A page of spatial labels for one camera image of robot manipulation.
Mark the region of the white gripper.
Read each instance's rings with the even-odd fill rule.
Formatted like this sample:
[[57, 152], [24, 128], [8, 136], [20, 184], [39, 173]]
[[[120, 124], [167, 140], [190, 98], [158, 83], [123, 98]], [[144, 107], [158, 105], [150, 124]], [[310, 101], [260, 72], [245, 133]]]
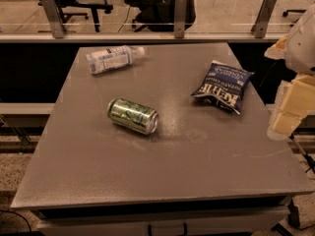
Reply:
[[[267, 58], [284, 59], [287, 34], [268, 47], [264, 55]], [[315, 77], [297, 75], [290, 83], [281, 106], [282, 114], [273, 111], [267, 128], [271, 140], [284, 140], [300, 125], [301, 120], [315, 109]]]

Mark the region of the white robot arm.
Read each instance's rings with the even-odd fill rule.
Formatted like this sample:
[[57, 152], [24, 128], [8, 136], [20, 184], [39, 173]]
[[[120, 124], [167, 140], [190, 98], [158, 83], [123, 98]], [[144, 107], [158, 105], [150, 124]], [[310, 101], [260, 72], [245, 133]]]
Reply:
[[285, 65], [296, 73], [290, 82], [281, 81], [267, 129], [271, 140], [281, 141], [315, 110], [315, 5], [287, 35], [266, 50], [265, 56], [284, 59]]

